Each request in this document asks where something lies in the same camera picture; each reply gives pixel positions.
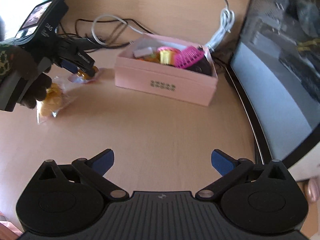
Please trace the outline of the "gloved left hand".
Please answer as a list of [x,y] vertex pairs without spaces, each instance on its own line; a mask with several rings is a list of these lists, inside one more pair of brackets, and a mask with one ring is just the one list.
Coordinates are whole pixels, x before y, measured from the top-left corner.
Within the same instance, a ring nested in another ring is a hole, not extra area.
[[1,44],[1,110],[12,112],[16,104],[34,109],[52,84],[46,75],[51,66],[47,57],[36,60],[19,46]]

